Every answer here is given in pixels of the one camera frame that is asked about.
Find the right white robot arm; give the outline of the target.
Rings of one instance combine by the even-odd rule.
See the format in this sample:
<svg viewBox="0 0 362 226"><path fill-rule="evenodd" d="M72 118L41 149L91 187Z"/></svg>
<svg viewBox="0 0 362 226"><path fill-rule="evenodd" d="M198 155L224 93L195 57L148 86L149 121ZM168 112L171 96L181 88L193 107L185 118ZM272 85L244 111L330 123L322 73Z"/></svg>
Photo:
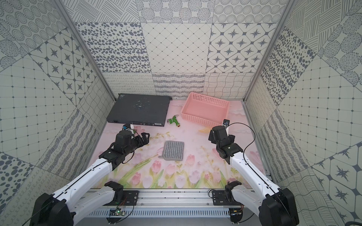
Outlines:
<svg viewBox="0 0 362 226"><path fill-rule="evenodd" d="M226 185L230 204L238 202L256 214L263 226L297 226L299 217L295 196L288 188L280 188L267 178L248 158L246 151L235 143L235 136L219 125L211 129L209 141L216 145L219 156L236 169L253 188L241 182Z"/></svg>

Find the grey striped dishcloth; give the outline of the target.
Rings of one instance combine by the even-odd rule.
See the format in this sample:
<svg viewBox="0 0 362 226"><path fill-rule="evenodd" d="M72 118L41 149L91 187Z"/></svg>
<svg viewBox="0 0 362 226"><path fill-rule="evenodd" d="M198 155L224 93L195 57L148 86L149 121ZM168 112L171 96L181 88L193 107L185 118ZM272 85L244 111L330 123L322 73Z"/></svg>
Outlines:
<svg viewBox="0 0 362 226"><path fill-rule="evenodd" d="M166 161L182 161L184 153L184 142L166 141L162 154L158 157Z"/></svg>

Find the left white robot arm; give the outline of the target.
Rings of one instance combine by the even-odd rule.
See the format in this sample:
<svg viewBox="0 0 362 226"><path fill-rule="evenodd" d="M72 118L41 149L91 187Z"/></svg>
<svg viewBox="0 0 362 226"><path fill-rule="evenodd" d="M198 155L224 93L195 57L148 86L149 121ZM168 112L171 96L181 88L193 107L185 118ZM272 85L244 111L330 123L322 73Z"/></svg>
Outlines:
<svg viewBox="0 0 362 226"><path fill-rule="evenodd" d="M92 195L83 195L123 164L129 154L149 142L148 133L138 134L133 129L120 131L115 142L88 169L54 193L38 197L27 223L31 226L74 226L105 204L126 203L123 185L114 181L107 182Z"/></svg>

